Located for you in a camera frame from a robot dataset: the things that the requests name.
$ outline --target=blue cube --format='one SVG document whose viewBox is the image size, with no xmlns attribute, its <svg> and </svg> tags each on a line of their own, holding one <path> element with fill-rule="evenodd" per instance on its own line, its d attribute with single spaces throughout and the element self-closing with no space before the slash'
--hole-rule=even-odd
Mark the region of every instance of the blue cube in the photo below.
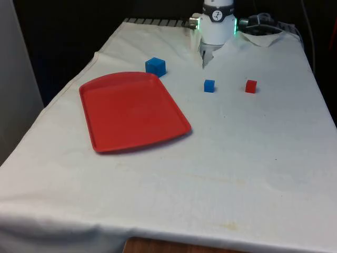
<svg viewBox="0 0 337 253">
<path fill-rule="evenodd" d="M 164 60 L 154 57 L 145 62 L 145 69 L 147 73 L 152 73 L 158 77 L 162 77 L 166 74 L 166 63 Z"/>
<path fill-rule="evenodd" d="M 214 80 L 206 80 L 204 85 L 205 85 L 205 88 L 204 88 L 205 92 L 210 92 L 210 93 L 215 92 L 215 81 Z"/>
</svg>

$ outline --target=wooden floor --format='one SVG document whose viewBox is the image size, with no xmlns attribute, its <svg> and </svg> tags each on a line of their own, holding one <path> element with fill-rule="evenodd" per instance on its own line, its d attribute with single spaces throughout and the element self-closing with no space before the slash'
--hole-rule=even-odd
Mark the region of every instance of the wooden floor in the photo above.
<svg viewBox="0 0 337 253">
<path fill-rule="evenodd" d="M 233 250 L 214 249 L 194 245 L 177 244 L 167 241 L 132 238 L 126 242 L 123 253 L 239 253 L 239 252 Z"/>
</svg>

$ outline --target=white robot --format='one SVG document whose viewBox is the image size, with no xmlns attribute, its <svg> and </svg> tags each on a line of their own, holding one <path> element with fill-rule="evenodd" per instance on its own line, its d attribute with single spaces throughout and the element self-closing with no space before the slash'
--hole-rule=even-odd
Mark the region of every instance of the white robot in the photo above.
<svg viewBox="0 0 337 253">
<path fill-rule="evenodd" d="M 203 14 L 194 14 L 190 18 L 190 28 L 198 29 L 202 35 L 200 54 L 203 67 L 218 50 L 236 32 L 234 0 L 205 0 Z"/>
<path fill-rule="evenodd" d="M 203 14 L 199 18 L 202 42 L 223 45 L 236 29 L 234 0 L 205 0 Z"/>
</svg>

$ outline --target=red cube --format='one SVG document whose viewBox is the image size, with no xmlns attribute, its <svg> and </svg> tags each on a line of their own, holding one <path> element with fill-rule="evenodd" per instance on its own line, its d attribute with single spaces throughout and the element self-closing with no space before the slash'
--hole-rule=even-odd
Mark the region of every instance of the red cube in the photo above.
<svg viewBox="0 0 337 253">
<path fill-rule="evenodd" d="M 246 92 L 255 94 L 256 86 L 257 86 L 257 81 L 248 80 L 247 85 L 246 85 Z"/>
</svg>

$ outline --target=red tray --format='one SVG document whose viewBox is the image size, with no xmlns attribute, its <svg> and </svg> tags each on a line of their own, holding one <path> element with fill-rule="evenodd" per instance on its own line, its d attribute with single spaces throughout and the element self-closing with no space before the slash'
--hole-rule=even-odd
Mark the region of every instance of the red tray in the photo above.
<svg viewBox="0 0 337 253">
<path fill-rule="evenodd" d="M 82 85 L 80 95 L 96 152 L 141 147 L 191 131 L 191 125 L 153 74 L 102 76 Z"/>
</svg>

